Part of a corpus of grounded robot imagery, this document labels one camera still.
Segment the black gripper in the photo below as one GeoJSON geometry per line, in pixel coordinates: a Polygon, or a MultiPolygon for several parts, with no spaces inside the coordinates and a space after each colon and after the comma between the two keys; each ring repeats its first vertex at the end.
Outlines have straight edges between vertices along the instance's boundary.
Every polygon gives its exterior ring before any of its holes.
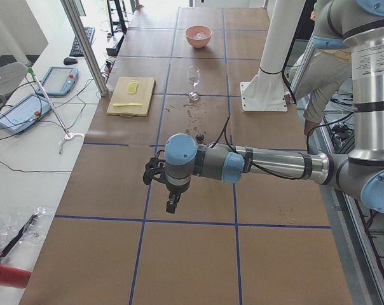
{"type": "Polygon", "coordinates": [[[189,185],[190,182],[179,186],[171,184],[169,182],[166,183],[166,187],[170,191],[166,205],[167,213],[175,213],[181,194],[188,190],[189,185]]]}

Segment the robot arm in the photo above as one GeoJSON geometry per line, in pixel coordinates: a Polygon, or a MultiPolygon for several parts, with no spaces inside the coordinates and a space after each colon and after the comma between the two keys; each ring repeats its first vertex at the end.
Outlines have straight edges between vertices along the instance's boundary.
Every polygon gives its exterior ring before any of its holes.
{"type": "Polygon", "coordinates": [[[314,45],[348,46],[352,52],[353,150],[315,155],[217,144],[199,145],[178,133],[165,145],[162,179],[174,213],[192,175],[235,183],[243,173],[310,179],[384,214],[384,1],[321,1],[316,7],[314,45]]]}

